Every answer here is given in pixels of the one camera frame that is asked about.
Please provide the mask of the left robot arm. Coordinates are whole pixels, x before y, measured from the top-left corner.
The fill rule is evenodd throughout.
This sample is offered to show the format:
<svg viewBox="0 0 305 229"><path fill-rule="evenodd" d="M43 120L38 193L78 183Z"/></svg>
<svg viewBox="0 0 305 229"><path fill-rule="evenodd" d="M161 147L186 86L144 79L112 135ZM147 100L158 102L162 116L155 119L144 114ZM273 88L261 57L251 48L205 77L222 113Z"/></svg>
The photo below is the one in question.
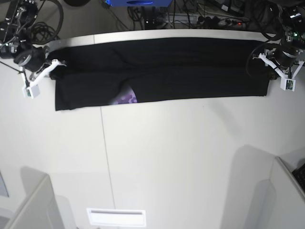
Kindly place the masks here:
<svg viewBox="0 0 305 229"><path fill-rule="evenodd" d="M304 66L297 61L305 50L305 2L303 0L251 0L251 20L267 39L257 46L246 61L246 72L250 75L249 63L261 59L280 77L295 79Z"/></svg>

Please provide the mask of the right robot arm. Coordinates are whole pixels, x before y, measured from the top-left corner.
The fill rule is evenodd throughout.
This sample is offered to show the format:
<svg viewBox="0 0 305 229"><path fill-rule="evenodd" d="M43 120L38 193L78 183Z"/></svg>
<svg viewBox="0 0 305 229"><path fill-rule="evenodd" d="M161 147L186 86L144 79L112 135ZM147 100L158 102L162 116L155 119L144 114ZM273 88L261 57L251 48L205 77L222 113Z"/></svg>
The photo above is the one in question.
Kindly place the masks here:
<svg viewBox="0 0 305 229"><path fill-rule="evenodd" d="M44 22L36 22L42 7L34 0L11 0L4 21L0 23L0 57L12 59L21 69L27 87L37 84L57 66L58 60L49 60L47 44L59 39L64 12L57 0L51 1L59 10L59 23L54 30Z"/></svg>

